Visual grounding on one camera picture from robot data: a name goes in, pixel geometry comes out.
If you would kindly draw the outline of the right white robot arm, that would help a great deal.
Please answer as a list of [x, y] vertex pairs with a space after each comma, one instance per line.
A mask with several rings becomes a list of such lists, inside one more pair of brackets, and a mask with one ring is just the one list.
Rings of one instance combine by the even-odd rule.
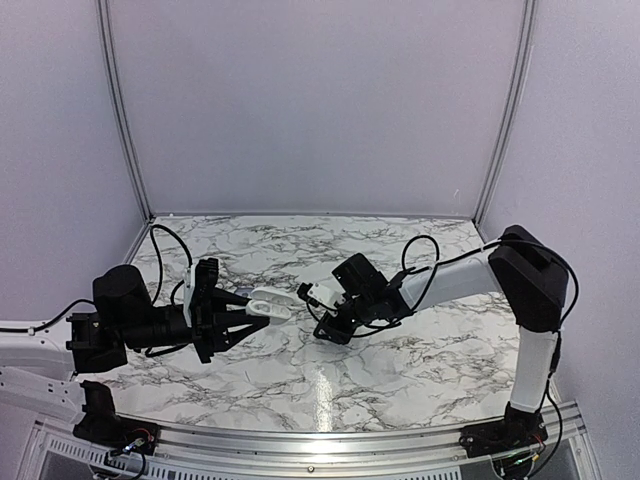
[[325, 311], [315, 337], [341, 345], [360, 327], [377, 333], [436, 305], [503, 294], [519, 329], [519, 350], [506, 418], [497, 423], [495, 438], [515, 448], [533, 433], [557, 367], [562, 325], [572, 307], [567, 290], [577, 282], [563, 257], [524, 227], [512, 225], [472, 251], [423, 268], [403, 266], [392, 278], [361, 253], [343, 261], [332, 275], [339, 290], [303, 283], [297, 295]]

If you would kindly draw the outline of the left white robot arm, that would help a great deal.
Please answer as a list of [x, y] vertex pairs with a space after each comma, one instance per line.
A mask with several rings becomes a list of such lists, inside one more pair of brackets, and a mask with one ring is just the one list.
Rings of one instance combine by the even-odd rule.
[[127, 363], [130, 350], [166, 353], [193, 346], [210, 362], [269, 319], [251, 313], [247, 298], [217, 287], [218, 263], [199, 262], [185, 287], [183, 305], [155, 306], [138, 268], [124, 264], [93, 282], [92, 311], [67, 308], [34, 327], [1, 330], [1, 398], [71, 424], [86, 422], [106, 445], [125, 438], [110, 389], [73, 380], [75, 374], [105, 373]]

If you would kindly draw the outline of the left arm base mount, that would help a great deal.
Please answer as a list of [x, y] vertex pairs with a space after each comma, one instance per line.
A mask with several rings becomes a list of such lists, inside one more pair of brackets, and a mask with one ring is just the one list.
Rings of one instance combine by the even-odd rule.
[[156, 423], [120, 416], [87, 416], [73, 427], [76, 438], [106, 448], [100, 460], [90, 461], [95, 479], [142, 479], [159, 434]]

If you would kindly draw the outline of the blue earbud charging case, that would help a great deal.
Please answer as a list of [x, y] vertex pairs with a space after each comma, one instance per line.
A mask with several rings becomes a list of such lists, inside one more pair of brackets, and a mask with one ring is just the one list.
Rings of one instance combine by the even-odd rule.
[[249, 297], [253, 290], [253, 287], [239, 287], [236, 289], [235, 293], [240, 296]]

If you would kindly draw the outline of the white earbud charging case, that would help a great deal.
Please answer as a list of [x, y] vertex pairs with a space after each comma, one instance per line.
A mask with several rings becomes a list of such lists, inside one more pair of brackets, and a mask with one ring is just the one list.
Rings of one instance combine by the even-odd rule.
[[250, 292], [245, 311], [250, 315], [268, 317], [271, 323], [278, 325], [292, 319], [291, 308], [295, 304], [295, 299], [287, 292], [272, 287], [257, 287]]

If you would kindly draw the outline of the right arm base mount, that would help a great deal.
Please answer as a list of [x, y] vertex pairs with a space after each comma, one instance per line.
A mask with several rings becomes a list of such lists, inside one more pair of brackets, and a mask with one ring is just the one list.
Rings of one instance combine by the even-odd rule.
[[540, 414], [504, 416], [463, 427], [459, 445], [469, 459], [488, 459], [495, 479], [534, 479], [558, 452], [564, 434], [562, 418], [548, 424]]

